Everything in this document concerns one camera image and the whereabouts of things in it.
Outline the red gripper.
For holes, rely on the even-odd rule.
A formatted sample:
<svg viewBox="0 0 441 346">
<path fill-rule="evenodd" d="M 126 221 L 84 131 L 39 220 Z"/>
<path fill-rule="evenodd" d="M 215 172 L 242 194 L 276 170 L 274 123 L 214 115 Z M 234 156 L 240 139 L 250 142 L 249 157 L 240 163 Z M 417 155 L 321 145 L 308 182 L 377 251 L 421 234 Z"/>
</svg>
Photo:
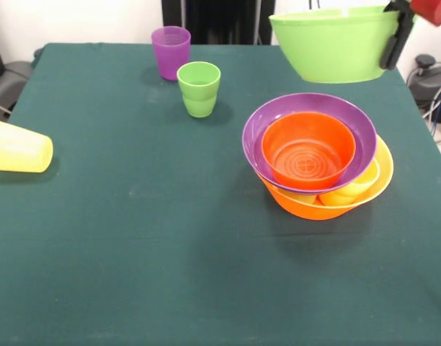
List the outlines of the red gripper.
<svg viewBox="0 0 441 346">
<path fill-rule="evenodd" d="M 398 13 L 398 27 L 389 37 L 379 63 L 383 70 L 392 70 L 411 34 L 415 14 L 437 27 L 441 25 L 441 0 L 390 1 L 383 11 Z"/>
</svg>

